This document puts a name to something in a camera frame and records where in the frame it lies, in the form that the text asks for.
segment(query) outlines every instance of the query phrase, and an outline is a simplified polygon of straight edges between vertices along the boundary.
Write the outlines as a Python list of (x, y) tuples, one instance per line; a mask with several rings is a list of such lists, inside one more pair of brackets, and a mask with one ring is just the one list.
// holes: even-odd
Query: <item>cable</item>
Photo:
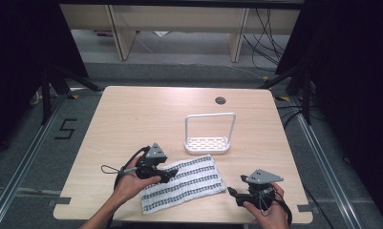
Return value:
[(287, 223), (288, 223), (288, 226), (290, 226), (291, 223), (292, 223), (292, 212), (291, 212), (291, 210), (289, 209), (289, 207), (288, 207), (288, 205), (286, 204), (286, 202), (284, 201), (284, 198), (281, 197), (280, 194), (278, 194), (278, 196), (281, 198), (281, 200), (277, 199), (276, 197), (272, 197), (271, 195), (265, 194), (265, 197), (270, 198), (270, 199), (272, 199), (273, 201), (277, 202), (277, 203), (280, 204), (280, 206), (284, 209), (284, 211), (285, 211), (286, 214), (287, 214)]
[(253, 63), (254, 67), (256, 67), (256, 68), (259, 69), (259, 70), (267, 71), (267, 72), (272, 72), (272, 73), (275, 72), (274, 70), (267, 70), (267, 69), (263, 69), (263, 68), (260, 68), (259, 66), (257, 66), (256, 63), (254, 62), (254, 51), (253, 51), (253, 53), (251, 54), (251, 62)]
[(285, 108), (302, 108), (302, 105), (291, 105), (285, 107), (277, 107), (277, 109), (285, 109)]
[(312, 193), (309, 191), (309, 189), (307, 188), (307, 186), (302, 183), (302, 185), (304, 186), (304, 190), (305, 192), (307, 192), (307, 194), (310, 196), (310, 198), (313, 200), (313, 202), (315, 203), (316, 207), (318, 208), (319, 212), (322, 214), (322, 216), (325, 218), (325, 220), (328, 222), (329, 224), (329, 227), (334, 229), (334, 226), (333, 224), (331, 223), (331, 221), (329, 220), (328, 216), (326, 216), (325, 212), (322, 210), (322, 208), (320, 207), (319, 203), (316, 201), (315, 197), (312, 195)]
[(296, 110), (294, 110), (294, 111), (290, 111), (290, 112), (288, 112), (288, 113), (282, 115), (282, 116), (280, 117), (280, 119), (282, 120), (282, 119), (283, 119), (284, 117), (286, 117), (287, 115), (289, 115), (289, 114), (291, 114), (291, 113), (296, 113), (296, 112), (297, 112)]
[(256, 43), (255, 46), (253, 46), (250, 41), (245, 37), (245, 35), (243, 35), (245, 41), (247, 42), (247, 44), (250, 46), (250, 48), (253, 50), (253, 53), (258, 53), (260, 54), (262, 57), (264, 57), (265, 59), (269, 60), (270, 62), (272, 62), (273, 64), (275, 65), (278, 65), (278, 61), (277, 60), (274, 60), (273, 58), (271, 58), (269, 55), (265, 54), (264, 52), (260, 51), (257, 49), (257, 45), (258, 43)]
[(294, 118), (295, 116), (297, 116), (298, 114), (302, 113), (304, 110), (299, 110), (299, 111), (294, 111), (295, 114), (291, 115), (287, 121), (283, 124), (283, 127), (284, 129), (287, 127), (288, 123), (290, 122), (290, 120), (292, 120), (292, 118)]
[[(278, 60), (280, 60), (280, 59), (281, 59), (280, 54), (283, 54), (283, 53), (282, 53), (282, 52), (279, 52), (275, 46), (277, 46), (277, 47), (278, 47), (279, 49), (281, 49), (282, 51), (284, 51), (284, 49), (283, 49), (280, 45), (278, 45), (278, 43), (277, 43), (277, 42), (274, 40), (274, 38), (272, 37), (272, 29), (271, 29), (271, 22), (270, 22), (271, 9), (267, 9), (267, 10), (266, 10), (266, 11), (267, 11), (267, 20), (266, 20), (266, 24), (264, 24), (264, 22), (263, 22), (263, 20), (262, 20), (262, 18), (261, 18), (261, 16), (260, 16), (259, 11), (258, 11), (257, 9), (255, 9), (255, 10), (256, 10), (257, 17), (259, 18), (260, 23), (261, 23), (261, 25), (262, 25), (263, 32), (262, 32), (262, 34), (261, 34), (261, 36), (260, 36), (259, 39), (257, 39), (257, 37), (256, 37), (254, 34), (253, 34), (253, 36), (254, 36), (254, 38), (256, 38), (257, 42), (260, 43), (260, 45), (262, 45), (262, 47), (264, 47), (265, 49), (268, 49), (268, 50), (270, 50), (270, 51), (274, 51), (274, 53), (275, 53), (275, 55), (277, 56)], [(271, 43), (272, 48), (269, 48), (269, 47), (263, 45), (263, 44), (260, 42), (264, 34), (266, 34), (266, 37), (268, 38), (269, 42)]]
[[(104, 169), (103, 169), (104, 167), (107, 167), (108, 169), (113, 170), (113, 172), (105, 172)], [(117, 173), (119, 173), (119, 170), (118, 170), (118, 169), (113, 168), (113, 167), (108, 166), (108, 165), (101, 165), (101, 171), (102, 171), (102, 173), (104, 173), (104, 174), (117, 174)]]
[(254, 39), (256, 39), (257, 42), (259, 42), (259, 44), (260, 44), (263, 48), (265, 48), (266, 50), (269, 50), (269, 51), (273, 51), (273, 52), (274, 52), (274, 50), (273, 50), (272, 48), (269, 48), (269, 47), (267, 47), (267, 46), (265, 46), (264, 44), (261, 43), (261, 37), (260, 37), (260, 38), (257, 38), (256, 34), (253, 34), (253, 37), (254, 37)]
[[(101, 171), (102, 172), (104, 172), (104, 170), (102, 169), (103, 167), (108, 167), (108, 168), (111, 168), (113, 170), (117, 170), (118, 171), (117, 172), (117, 177), (116, 177), (116, 180), (115, 180), (115, 183), (114, 183), (114, 189), (116, 189), (117, 184), (119, 183), (120, 179), (122, 178), (122, 176), (124, 176), (123, 174), (120, 174), (119, 172), (121, 172), (121, 171), (123, 172), (126, 169), (126, 167), (128, 167), (128, 165), (135, 159), (135, 157), (137, 157), (138, 154), (140, 154), (141, 152), (147, 152), (149, 149), (150, 149), (150, 146), (146, 146), (146, 147), (143, 147), (140, 150), (138, 150), (136, 153), (134, 153), (132, 155), (132, 157), (128, 160), (128, 162), (126, 162), (126, 164), (120, 168), (120, 171), (118, 171), (117, 169), (115, 169), (113, 167), (110, 167), (108, 165), (102, 165), (101, 166)], [(111, 227), (111, 223), (113, 222), (113, 219), (114, 219), (114, 215), (112, 215), (110, 217), (110, 219), (108, 219), (107, 225), (105, 227), (106, 229), (109, 229)]]

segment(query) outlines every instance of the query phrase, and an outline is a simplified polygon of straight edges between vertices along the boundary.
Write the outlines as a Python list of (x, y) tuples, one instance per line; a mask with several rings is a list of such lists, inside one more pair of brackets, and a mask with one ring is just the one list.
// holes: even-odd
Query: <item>metal rail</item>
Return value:
[(59, 110), (63, 102), (66, 100), (66, 98), (67, 95), (60, 94), (55, 100), (51, 116), (49, 117), (48, 121), (45, 124), (41, 125), (41, 127), (39, 128), (38, 133), (33, 139), (30, 147), (28, 148), (28, 151), (25, 153), (24, 157), (22, 158), (21, 162), (19, 163), (18, 167), (13, 173), (9, 183), (2, 192), (0, 196), (0, 222), (3, 219), (4, 215), (6, 215), (7, 210), (9, 209), (12, 200), (15, 197), (15, 194), (17, 193), (19, 186), (24, 180), (24, 177), (30, 170), (31, 165), (35, 160), (36, 155), (50, 130), (50, 127), (53, 124), (57, 111)]
[[(295, 97), (291, 99), (291, 102), (294, 106), (299, 106), (299, 102)], [(325, 155), (325, 152), (320, 145), (316, 134), (312, 130), (312, 127), (307, 124), (304, 117), (298, 114), (299, 124), (301, 125), (302, 130), (309, 142), (310, 148), (313, 151), (313, 154), (316, 157), (317, 162), (319, 163), (319, 167), (325, 177), (326, 183), (328, 184), (331, 193), (337, 203), (337, 206), (340, 209), (340, 212), (345, 220), (348, 228), (363, 228), (357, 214), (352, 207), (349, 198), (347, 197), (343, 187), (341, 186), (339, 180), (336, 177), (333, 169), (330, 166), (328, 158)]]

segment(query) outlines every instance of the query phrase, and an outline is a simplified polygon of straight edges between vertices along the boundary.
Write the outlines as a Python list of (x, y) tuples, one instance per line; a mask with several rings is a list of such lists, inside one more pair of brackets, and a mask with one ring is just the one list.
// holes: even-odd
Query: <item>white basket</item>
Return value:
[[(188, 119), (193, 117), (209, 117), (209, 116), (233, 116), (232, 124), (228, 137), (213, 136), (213, 137), (188, 137)], [(233, 113), (219, 114), (192, 114), (185, 119), (185, 141), (184, 146), (188, 153), (193, 155), (211, 154), (220, 155), (226, 153), (230, 147), (230, 137), (232, 136), (233, 126), (235, 125), (236, 115)]]

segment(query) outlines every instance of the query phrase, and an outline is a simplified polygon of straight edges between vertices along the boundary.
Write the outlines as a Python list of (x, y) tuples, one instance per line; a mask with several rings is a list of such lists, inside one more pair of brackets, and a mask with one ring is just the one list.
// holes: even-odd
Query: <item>gray carpet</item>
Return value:
[[(235, 70), (225, 66), (198, 65), (122, 65), (122, 64), (86, 64), (92, 82), (98, 86), (140, 85), (170, 87), (221, 87), (221, 88), (257, 88), (264, 80), (273, 78), (273, 73), (255, 68)], [(288, 81), (274, 86), (274, 96), (284, 96)], [(69, 81), (71, 87), (81, 85)], [(76, 228), (80, 220), (57, 220), (53, 217), (52, 200), (62, 190), (64, 182), (72, 168), (75, 155), (91, 122), (100, 94), (80, 94), (77, 99), (66, 99), (57, 113), (53, 126), (44, 144), (25, 177), (20, 192), (13, 200), (0, 228)], [(290, 106), (288, 101), (277, 101), (278, 107)], [(279, 109), (280, 116), (292, 111), (291, 108)], [(8, 138), (9, 147), (0, 151), (0, 188), (7, 185), (19, 160), (25, 154), (41, 122), (42, 106), (37, 104), (26, 111), (13, 134)], [(59, 131), (66, 118), (66, 128), (74, 129), (70, 139), (56, 139), (69, 133)], [(328, 159), (332, 164), (344, 190), (347, 192), (364, 228), (383, 228), (383, 219), (375, 208), (367, 191), (350, 164), (342, 158), (338, 141), (331, 132), (321, 112), (311, 111), (312, 128), (317, 134)], [(319, 165), (306, 140), (296, 118), (286, 128), (287, 139), (293, 153), (303, 183), (315, 197), (335, 228), (347, 228), (330, 189), (325, 182)], [(291, 228), (330, 228), (325, 217), (318, 213), (312, 199), (310, 205), (315, 209), (314, 220), (308, 225), (292, 225)]]

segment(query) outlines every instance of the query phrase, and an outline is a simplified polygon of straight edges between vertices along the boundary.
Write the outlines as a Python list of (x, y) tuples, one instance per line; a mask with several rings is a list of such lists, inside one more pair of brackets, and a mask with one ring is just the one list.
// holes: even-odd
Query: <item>patterned cloth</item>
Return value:
[(168, 183), (153, 184), (140, 192), (144, 214), (151, 214), (226, 190), (211, 155), (181, 160), (160, 169), (164, 171), (178, 169), (179, 171)]

